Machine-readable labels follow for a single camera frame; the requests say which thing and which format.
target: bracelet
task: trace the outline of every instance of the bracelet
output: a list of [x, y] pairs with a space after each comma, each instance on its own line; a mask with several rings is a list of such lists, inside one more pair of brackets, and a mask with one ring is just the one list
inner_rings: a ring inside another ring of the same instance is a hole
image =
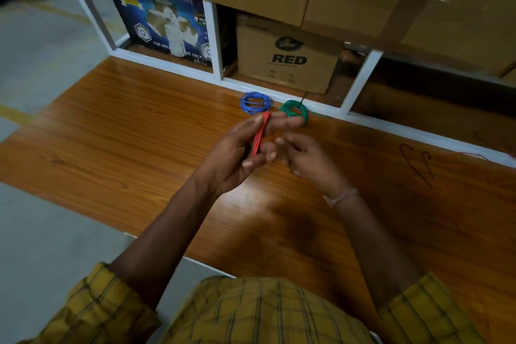
[[355, 194], [358, 194], [358, 189], [357, 188], [353, 188], [351, 189], [351, 191], [347, 191], [343, 194], [341, 194], [339, 197], [337, 197], [336, 199], [331, 199], [329, 197], [326, 197], [326, 196], [323, 196], [324, 197], [324, 200], [326, 200], [326, 203], [328, 203], [328, 205], [330, 207], [335, 207], [335, 204], [337, 204], [339, 201], [341, 200], [344, 200], [350, 196], [353, 196]]

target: red wire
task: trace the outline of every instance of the red wire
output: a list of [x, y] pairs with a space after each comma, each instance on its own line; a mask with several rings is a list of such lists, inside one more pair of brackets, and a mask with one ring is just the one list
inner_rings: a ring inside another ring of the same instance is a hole
[[264, 112], [263, 113], [263, 124], [261, 125], [260, 131], [255, 136], [255, 141], [253, 142], [253, 156], [255, 156], [258, 153], [258, 150], [261, 145], [261, 139], [263, 137], [263, 132], [265, 130], [265, 126], [267, 125], [267, 120], [270, 116], [270, 112]]

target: blue box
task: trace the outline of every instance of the blue box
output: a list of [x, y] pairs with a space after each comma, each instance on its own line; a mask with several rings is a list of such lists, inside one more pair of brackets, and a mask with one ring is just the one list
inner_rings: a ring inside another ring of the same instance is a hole
[[[113, 0], [131, 40], [212, 66], [202, 0]], [[223, 66], [236, 60], [236, 12], [217, 6]]]

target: person's right arm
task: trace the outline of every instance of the person's right arm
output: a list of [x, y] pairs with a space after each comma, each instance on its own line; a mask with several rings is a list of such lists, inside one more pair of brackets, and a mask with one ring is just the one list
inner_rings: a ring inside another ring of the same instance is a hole
[[[277, 143], [290, 171], [337, 199], [353, 189], [312, 138], [287, 132]], [[483, 343], [473, 322], [431, 273], [423, 274], [399, 248], [359, 194], [336, 205], [373, 303], [396, 343]]]

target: rolled-up sleeve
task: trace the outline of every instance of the rolled-up sleeve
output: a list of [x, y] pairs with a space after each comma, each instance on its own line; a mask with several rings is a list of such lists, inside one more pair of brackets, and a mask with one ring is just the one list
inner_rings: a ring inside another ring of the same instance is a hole
[[431, 273], [380, 310], [380, 318], [396, 343], [486, 343], [448, 289]]
[[160, 326], [156, 312], [113, 274], [95, 266], [32, 343], [146, 342]]

